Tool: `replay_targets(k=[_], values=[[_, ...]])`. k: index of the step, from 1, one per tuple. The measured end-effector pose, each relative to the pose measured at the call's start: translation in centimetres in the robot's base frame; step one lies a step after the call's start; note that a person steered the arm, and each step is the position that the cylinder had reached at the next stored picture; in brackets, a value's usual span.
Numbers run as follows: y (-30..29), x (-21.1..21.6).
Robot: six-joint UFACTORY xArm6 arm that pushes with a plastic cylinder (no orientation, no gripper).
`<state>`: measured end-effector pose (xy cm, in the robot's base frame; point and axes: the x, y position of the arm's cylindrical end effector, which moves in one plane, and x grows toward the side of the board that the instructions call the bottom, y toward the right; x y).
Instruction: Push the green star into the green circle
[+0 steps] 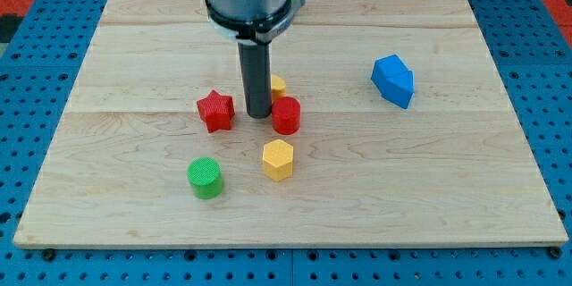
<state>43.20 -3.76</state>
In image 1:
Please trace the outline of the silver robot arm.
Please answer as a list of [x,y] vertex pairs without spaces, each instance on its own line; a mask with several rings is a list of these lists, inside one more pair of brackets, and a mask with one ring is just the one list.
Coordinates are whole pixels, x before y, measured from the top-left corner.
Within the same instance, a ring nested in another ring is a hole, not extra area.
[[255,46],[280,36],[306,0],[205,0],[205,4],[208,20],[218,33]]

